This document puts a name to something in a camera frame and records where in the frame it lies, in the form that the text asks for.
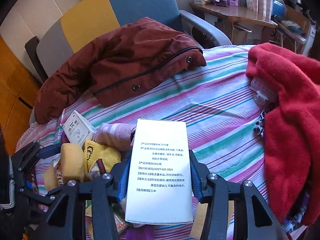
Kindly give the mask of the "yellow sponge cake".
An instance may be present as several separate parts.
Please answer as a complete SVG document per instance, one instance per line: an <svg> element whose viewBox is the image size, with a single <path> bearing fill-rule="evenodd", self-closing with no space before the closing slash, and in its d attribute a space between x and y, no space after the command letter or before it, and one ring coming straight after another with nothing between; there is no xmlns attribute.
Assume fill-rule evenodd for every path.
<svg viewBox="0 0 320 240"><path fill-rule="evenodd" d="M84 181L84 153L79 144L64 143L61 146L60 171L58 177L53 164L43 174L44 187L47 191L55 189L69 180Z"/></svg>

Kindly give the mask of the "wooden desk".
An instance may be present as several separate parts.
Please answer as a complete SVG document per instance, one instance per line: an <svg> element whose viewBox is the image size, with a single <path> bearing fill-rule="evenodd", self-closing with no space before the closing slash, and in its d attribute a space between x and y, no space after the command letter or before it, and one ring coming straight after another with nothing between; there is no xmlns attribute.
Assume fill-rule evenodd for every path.
<svg viewBox="0 0 320 240"><path fill-rule="evenodd" d="M240 23L256 24L263 27L277 29L278 25L267 16L254 12L246 7L222 7L213 4L195 4L189 3L196 16L205 18L206 14L217 17L222 22L223 32L228 36L231 42L234 42L234 30L241 29Z"/></svg>

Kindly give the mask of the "blue round container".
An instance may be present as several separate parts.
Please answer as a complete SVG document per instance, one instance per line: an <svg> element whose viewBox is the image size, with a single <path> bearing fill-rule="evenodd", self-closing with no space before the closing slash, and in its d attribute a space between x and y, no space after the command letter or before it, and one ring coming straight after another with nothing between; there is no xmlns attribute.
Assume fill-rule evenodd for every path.
<svg viewBox="0 0 320 240"><path fill-rule="evenodd" d="M286 15L286 5L283 0L272 0L272 17L285 16Z"/></svg>

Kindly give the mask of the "striped bed sheet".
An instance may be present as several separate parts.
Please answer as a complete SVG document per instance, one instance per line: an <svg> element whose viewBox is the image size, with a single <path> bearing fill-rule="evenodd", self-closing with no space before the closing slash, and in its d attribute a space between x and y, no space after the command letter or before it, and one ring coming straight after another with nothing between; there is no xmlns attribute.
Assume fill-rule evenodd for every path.
<svg viewBox="0 0 320 240"><path fill-rule="evenodd" d="M206 66L175 75L158 87L142 93L136 85L123 91L107 90L109 105L103 107L86 93L67 107L59 118L45 125L31 125L17 143L31 141L49 146L61 141L62 126L72 111L78 111L93 126L102 123L135 124L138 119L183 121L189 147L197 160L226 180L251 180L264 198L264 148L253 126L262 109L254 101L245 74L249 46L207 49Z"/></svg>

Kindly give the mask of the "orange wooden wardrobe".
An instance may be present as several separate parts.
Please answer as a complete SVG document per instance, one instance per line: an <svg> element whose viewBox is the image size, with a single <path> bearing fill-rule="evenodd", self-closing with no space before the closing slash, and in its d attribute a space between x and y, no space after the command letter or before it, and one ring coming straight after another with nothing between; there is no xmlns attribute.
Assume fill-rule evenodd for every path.
<svg viewBox="0 0 320 240"><path fill-rule="evenodd" d="M1 39L1 130L9 155L15 153L18 140L29 128L39 88L39 81Z"/></svg>

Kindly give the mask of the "yellow sock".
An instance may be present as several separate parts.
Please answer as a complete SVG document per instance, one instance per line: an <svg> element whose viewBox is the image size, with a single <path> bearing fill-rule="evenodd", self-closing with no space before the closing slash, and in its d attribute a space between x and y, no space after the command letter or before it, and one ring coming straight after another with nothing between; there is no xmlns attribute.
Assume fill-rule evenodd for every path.
<svg viewBox="0 0 320 240"><path fill-rule="evenodd" d="M90 173L108 173L112 167L121 162L121 154L113 147L86 140L83 155L84 181L93 178Z"/></svg>

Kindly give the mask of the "clear hair clip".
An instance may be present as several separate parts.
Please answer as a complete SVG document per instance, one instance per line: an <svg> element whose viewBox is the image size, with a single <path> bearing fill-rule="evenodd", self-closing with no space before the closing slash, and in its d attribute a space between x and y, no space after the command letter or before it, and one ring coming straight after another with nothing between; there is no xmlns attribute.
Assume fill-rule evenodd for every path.
<svg viewBox="0 0 320 240"><path fill-rule="evenodd" d="M252 79L250 89L255 92L254 101L257 105L264 106L277 100L277 94L257 77Z"/></svg>

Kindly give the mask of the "red fleece garment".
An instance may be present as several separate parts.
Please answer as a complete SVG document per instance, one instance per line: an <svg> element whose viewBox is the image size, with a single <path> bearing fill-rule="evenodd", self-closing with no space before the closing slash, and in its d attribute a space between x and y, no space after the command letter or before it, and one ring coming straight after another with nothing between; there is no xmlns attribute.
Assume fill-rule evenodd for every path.
<svg viewBox="0 0 320 240"><path fill-rule="evenodd" d="M307 187L302 223L311 225L319 217L319 61L263 43L249 50L246 75L278 96L264 123L269 205L283 221Z"/></svg>

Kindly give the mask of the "white text box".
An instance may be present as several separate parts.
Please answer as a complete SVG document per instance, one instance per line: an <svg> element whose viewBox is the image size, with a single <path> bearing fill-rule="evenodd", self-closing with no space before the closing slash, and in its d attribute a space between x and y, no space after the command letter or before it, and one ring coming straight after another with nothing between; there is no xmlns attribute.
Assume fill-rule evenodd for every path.
<svg viewBox="0 0 320 240"><path fill-rule="evenodd" d="M185 122L137 121L127 185L125 220L136 224L193 221Z"/></svg>

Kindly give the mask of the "grey yellow blue chair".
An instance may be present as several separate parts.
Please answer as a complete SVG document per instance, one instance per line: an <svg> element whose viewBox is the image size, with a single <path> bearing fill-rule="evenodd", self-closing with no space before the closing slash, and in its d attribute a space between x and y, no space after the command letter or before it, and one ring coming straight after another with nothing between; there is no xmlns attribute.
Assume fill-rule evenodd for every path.
<svg viewBox="0 0 320 240"><path fill-rule="evenodd" d="M203 19L180 10L176 0L82 0L57 20L37 41L35 64L42 81L93 39L122 25L149 17L186 32L187 23L204 33L214 46L230 45L222 31Z"/></svg>

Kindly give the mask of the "cream medicine box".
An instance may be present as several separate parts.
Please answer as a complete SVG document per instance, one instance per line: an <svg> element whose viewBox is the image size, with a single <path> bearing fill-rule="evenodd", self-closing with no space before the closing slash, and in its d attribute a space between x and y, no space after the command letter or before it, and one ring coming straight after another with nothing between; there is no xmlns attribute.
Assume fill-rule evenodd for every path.
<svg viewBox="0 0 320 240"><path fill-rule="evenodd" d="M97 129L76 110L63 125L63 130L70 143L84 146L86 140L92 140Z"/></svg>

